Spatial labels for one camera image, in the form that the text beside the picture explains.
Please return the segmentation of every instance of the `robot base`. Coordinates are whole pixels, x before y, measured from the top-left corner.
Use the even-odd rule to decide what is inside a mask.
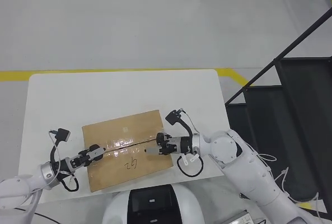
[[[204,224],[194,194],[180,184],[128,190],[115,196],[102,224]]]

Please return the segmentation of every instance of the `yellow line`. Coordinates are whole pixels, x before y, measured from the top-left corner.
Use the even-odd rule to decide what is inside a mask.
[[[42,71],[0,71],[0,82],[28,81],[30,76],[37,73],[81,73],[81,72],[120,72],[120,71],[161,71],[161,70],[184,70],[184,69],[81,69],[81,70],[42,70]],[[247,80],[231,68],[216,68],[219,76],[232,78],[239,85],[244,86]]]
[[[216,68],[215,70],[217,71],[218,76],[230,77],[241,86],[245,86],[245,84],[248,83],[246,78],[244,78],[232,68]]]

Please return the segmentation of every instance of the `cardboard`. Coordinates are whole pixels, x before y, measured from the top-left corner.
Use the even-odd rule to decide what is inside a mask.
[[[85,148],[93,144],[106,148],[104,158],[87,167],[91,192],[172,167],[170,155],[144,152],[156,146],[162,128],[158,110],[82,127]]]

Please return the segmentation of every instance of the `handwritten number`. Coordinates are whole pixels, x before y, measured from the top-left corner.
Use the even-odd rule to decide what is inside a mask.
[[[129,167],[129,163],[127,162],[124,166],[126,166],[126,169],[131,169],[131,167],[133,167],[134,169],[136,169],[137,167],[137,159],[136,158],[133,158],[131,156],[131,167]]]

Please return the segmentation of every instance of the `white cable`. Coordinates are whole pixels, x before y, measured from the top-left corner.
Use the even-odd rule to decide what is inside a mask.
[[[201,136],[203,137],[203,139],[204,139],[205,142],[207,142],[207,143],[211,142],[211,140],[210,140],[207,136],[205,136],[205,134],[203,134],[203,133],[201,133],[200,131],[198,131],[198,129],[197,129],[197,128],[195,127],[195,125],[193,124],[193,121],[192,121],[192,119],[190,118],[190,116],[189,116],[184,110],[183,110],[183,112],[185,113],[185,115],[187,115],[187,117],[188,117],[189,121],[191,122],[191,124],[192,124],[192,126],[193,126],[195,132],[197,132],[199,135],[201,135]]]
[[[48,132],[50,139],[52,140],[54,147],[56,148],[56,151],[58,153],[58,157],[59,157],[59,167],[58,167],[58,172],[56,173],[55,177],[52,179],[52,181],[50,181],[47,185],[43,186],[42,188],[38,188],[36,190],[33,190],[32,192],[29,193],[24,193],[24,194],[11,194],[11,195],[4,195],[4,196],[0,196],[0,198],[10,198],[10,197],[19,197],[19,196],[24,196],[25,194],[33,194],[35,192],[38,192],[40,190],[43,190],[44,188],[48,187],[58,176],[58,174],[60,173],[60,167],[61,167],[61,159],[60,159],[60,153],[59,153],[59,149],[56,146],[53,137],[51,136],[50,132]]]
[[[256,152],[256,150],[250,145],[250,144],[248,144],[246,141],[244,141],[243,139],[242,139],[242,141],[243,142],[245,142],[245,144],[247,144],[254,152]],[[272,158],[274,158],[273,160],[270,160],[270,159],[268,159],[268,158],[264,158],[263,156],[269,156],[269,157],[272,157]],[[275,156],[272,156],[272,155],[268,155],[268,154],[263,154],[263,153],[258,153],[257,155],[256,155],[265,165],[266,165],[266,168],[268,168],[268,171],[269,171],[269,173],[270,173],[270,175],[272,176],[272,178],[274,178],[274,176],[273,176],[273,172],[272,172],[272,169],[270,168],[270,166],[267,164],[267,162],[265,162],[265,161],[270,161],[270,162],[274,162],[274,161],[276,161],[277,160],[277,158],[275,157]]]
[[[320,222],[321,222],[322,224],[324,224],[323,220],[322,220],[321,217],[320,217],[319,209],[318,209],[318,207],[317,207],[317,202],[319,201],[319,192],[317,192],[317,193],[315,194],[315,197],[313,197],[312,199],[310,199],[310,200],[308,200],[308,201],[306,201],[306,202],[299,202],[299,201],[293,199],[293,198],[290,196],[290,194],[289,194],[287,191],[285,191],[285,189],[284,189],[284,182],[285,182],[285,178],[286,178],[286,176],[287,176],[287,174],[288,174],[288,171],[289,171],[289,167],[287,167],[285,170],[283,170],[283,171],[280,173],[280,175],[279,175],[277,178],[275,178],[275,180],[277,180],[281,175],[284,174],[284,177],[283,177],[283,180],[282,180],[282,190],[283,190],[283,192],[287,194],[287,196],[288,196],[288,198],[289,198],[290,200],[292,200],[293,202],[296,202],[296,203],[307,203],[307,202],[312,202],[313,200],[315,200],[316,214],[317,214],[318,218],[320,219]]]
[[[274,181],[277,181],[277,180],[279,179],[279,177],[281,177],[283,174],[284,174],[284,173],[281,172],[281,173],[279,174],[279,176],[277,176],[277,178],[274,179]]]
[[[320,217],[320,213],[319,213],[319,209],[317,207],[317,202],[319,201],[319,192],[316,193],[316,202],[315,202],[315,207],[316,207],[316,214],[318,216],[318,218],[320,219],[320,222],[322,224],[324,224],[324,221],[322,220],[322,218]]]
[[[275,156],[272,156],[272,155],[269,155],[269,154],[258,153],[258,155],[259,155],[260,157],[262,157],[263,160],[266,160],[266,161],[269,161],[269,162],[275,162],[275,161],[277,160],[277,158],[276,158]]]

